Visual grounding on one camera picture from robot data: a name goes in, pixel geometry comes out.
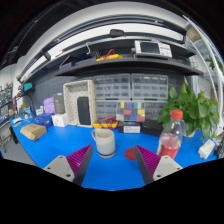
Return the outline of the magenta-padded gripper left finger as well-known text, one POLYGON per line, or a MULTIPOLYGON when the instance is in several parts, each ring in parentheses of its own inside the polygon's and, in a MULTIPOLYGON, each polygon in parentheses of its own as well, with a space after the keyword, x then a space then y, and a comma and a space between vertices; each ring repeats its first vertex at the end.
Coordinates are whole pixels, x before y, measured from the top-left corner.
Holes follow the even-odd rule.
POLYGON ((92 155, 93 148, 88 145, 68 156, 57 156, 44 170, 81 186, 92 155))

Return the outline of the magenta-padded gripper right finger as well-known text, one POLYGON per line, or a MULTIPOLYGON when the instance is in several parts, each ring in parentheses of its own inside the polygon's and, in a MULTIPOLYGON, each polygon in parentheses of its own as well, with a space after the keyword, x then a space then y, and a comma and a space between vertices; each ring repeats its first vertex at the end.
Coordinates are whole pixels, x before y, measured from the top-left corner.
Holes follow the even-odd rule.
POLYGON ((182 169, 171 157, 159 156, 139 145, 135 146, 134 155, 145 184, 152 183, 182 169))

